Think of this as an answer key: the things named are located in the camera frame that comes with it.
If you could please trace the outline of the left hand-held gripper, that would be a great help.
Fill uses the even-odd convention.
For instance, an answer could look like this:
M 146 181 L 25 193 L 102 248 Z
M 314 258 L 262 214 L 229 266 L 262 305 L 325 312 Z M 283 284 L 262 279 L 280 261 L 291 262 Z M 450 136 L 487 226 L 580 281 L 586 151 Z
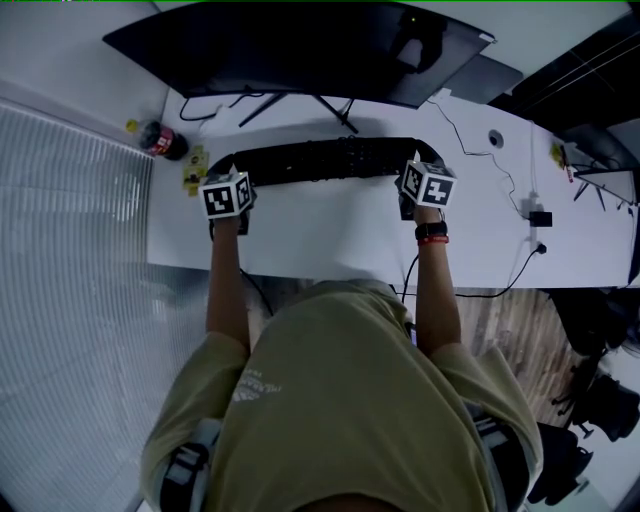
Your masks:
M 248 173 L 230 173 L 233 164 L 233 154 L 218 160 L 208 169 L 207 180 L 199 187 L 210 235 L 214 234 L 215 223 L 225 218 L 239 220 L 239 235 L 247 235 L 249 231 L 249 212 L 254 206 L 256 194 Z

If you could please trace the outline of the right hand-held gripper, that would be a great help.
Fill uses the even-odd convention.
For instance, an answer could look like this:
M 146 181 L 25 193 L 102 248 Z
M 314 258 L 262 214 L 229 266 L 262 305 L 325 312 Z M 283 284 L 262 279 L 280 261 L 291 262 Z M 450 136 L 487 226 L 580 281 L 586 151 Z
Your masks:
M 412 220 L 416 206 L 446 209 L 457 182 L 453 170 L 429 144 L 420 139 L 414 143 L 419 161 L 408 160 L 398 177 L 402 220 Z

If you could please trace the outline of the black keyboard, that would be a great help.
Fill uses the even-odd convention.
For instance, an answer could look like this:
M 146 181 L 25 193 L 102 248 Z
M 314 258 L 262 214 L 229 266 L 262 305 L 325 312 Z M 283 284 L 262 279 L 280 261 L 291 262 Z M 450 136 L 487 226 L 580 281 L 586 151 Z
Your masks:
M 418 151 L 412 138 L 339 138 L 238 152 L 233 165 L 254 187 L 397 176 Z

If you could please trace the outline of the person's right forearm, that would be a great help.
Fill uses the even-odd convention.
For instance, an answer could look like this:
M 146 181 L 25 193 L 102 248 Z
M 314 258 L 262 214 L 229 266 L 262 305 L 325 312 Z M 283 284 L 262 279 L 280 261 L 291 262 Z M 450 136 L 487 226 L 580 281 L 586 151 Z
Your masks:
M 447 257 L 447 244 L 418 246 L 416 342 L 429 359 L 461 343 L 461 322 Z

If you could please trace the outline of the person's left forearm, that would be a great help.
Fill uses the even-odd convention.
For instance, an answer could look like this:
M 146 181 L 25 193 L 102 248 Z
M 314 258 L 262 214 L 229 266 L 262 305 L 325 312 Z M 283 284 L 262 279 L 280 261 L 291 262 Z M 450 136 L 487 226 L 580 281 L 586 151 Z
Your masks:
M 206 332 L 232 339 L 250 355 L 250 331 L 238 252 L 239 219 L 214 222 Z

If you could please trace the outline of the yellow snack packet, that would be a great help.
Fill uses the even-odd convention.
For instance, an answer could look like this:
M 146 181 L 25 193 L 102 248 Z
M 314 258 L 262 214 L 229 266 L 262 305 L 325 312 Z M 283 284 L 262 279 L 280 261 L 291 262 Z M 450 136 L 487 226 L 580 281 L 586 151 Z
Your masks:
M 195 146 L 187 155 L 182 170 L 182 188 L 188 197 L 198 194 L 200 182 L 203 181 L 209 169 L 209 153 L 202 145 Z

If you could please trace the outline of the dark cola bottle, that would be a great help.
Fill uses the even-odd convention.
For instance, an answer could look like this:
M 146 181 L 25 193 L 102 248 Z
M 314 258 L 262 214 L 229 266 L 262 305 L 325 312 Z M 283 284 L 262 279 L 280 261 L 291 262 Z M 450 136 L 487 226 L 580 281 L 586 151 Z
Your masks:
M 188 142 L 183 135 L 157 120 L 129 119 L 126 131 L 134 137 L 141 150 L 154 157 L 178 161 L 189 151 Z

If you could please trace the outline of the black smartwatch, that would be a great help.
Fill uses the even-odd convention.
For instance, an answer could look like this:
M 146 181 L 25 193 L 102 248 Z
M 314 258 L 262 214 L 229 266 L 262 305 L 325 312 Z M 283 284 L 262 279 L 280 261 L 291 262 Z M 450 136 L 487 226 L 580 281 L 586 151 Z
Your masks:
M 444 221 L 422 223 L 416 226 L 414 231 L 417 241 L 425 240 L 432 237 L 448 238 L 448 227 Z

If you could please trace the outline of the grey divider panel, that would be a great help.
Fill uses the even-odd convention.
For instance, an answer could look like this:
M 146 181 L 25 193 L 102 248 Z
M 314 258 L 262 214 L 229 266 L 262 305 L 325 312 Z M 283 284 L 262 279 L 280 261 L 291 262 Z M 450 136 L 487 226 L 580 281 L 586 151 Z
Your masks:
M 442 86 L 456 98 L 488 104 L 524 78 L 522 72 L 483 55 L 476 55 Z

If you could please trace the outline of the black monitor stand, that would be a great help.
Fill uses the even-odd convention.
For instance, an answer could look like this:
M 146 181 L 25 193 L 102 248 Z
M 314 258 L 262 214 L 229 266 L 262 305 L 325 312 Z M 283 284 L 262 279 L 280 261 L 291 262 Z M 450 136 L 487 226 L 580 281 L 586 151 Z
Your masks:
M 258 117 L 260 114 L 263 114 L 266 110 L 276 105 L 278 102 L 285 99 L 289 96 L 289 93 L 276 93 L 272 94 L 265 102 L 263 102 L 259 107 L 257 107 L 253 112 L 251 112 L 247 117 L 245 117 L 242 121 L 239 122 L 238 127 L 242 128 L 246 126 L 253 119 Z M 326 101 L 320 95 L 312 95 L 312 98 L 315 99 L 318 103 L 320 103 L 327 111 L 329 111 L 342 126 L 346 127 L 350 130 L 354 135 L 359 134 L 359 130 L 349 121 L 349 113 L 350 108 L 354 103 L 354 99 L 350 99 L 347 102 L 347 107 L 344 112 L 335 109 L 328 101 Z

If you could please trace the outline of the black curved monitor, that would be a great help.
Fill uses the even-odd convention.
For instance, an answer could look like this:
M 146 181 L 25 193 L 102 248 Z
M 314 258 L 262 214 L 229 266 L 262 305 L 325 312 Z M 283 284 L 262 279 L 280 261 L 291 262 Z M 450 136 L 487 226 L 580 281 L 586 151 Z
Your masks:
M 332 96 L 419 108 L 495 38 L 401 3 L 206 2 L 103 38 L 185 98 Z

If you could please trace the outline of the black side monitor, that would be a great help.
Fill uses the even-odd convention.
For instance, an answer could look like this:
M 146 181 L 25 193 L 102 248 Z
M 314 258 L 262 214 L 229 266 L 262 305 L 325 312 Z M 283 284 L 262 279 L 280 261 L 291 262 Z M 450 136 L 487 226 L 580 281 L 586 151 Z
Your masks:
M 640 205 L 640 189 L 636 187 L 636 175 L 640 167 L 604 169 L 586 166 L 575 167 L 574 177 L 600 191 L 607 192 L 618 201 L 630 206 Z

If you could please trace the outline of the olive t-shirt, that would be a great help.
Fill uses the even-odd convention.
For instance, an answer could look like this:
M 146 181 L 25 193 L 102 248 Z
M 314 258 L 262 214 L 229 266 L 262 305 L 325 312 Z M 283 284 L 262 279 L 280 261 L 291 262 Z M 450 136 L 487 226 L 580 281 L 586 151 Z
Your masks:
M 296 512 L 335 496 L 402 512 L 498 512 L 501 476 L 529 491 L 542 443 L 502 353 L 414 346 L 405 307 L 373 283 L 325 282 L 268 323 L 245 356 L 209 333 L 176 377 L 141 457 L 153 508 L 170 457 L 221 429 L 205 512 Z

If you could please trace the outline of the black office chair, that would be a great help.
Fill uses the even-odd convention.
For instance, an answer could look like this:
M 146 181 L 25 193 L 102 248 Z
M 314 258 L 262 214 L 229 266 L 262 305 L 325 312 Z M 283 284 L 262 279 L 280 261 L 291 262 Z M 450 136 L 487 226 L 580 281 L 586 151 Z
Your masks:
M 578 488 L 578 477 L 593 458 L 593 453 L 578 445 L 570 430 L 543 423 L 538 424 L 544 463 L 542 473 L 527 500 L 531 504 L 544 502 L 555 506 Z
M 628 437 L 640 422 L 640 393 L 601 368 L 605 356 L 630 344 L 640 356 L 640 290 L 557 288 L 549 292 L 570 347 L 582 357 L 570 369 L 567 393 L 551 400 L 565 404 L 560 416 L 585 437 L 600 429 L 611 442 Z

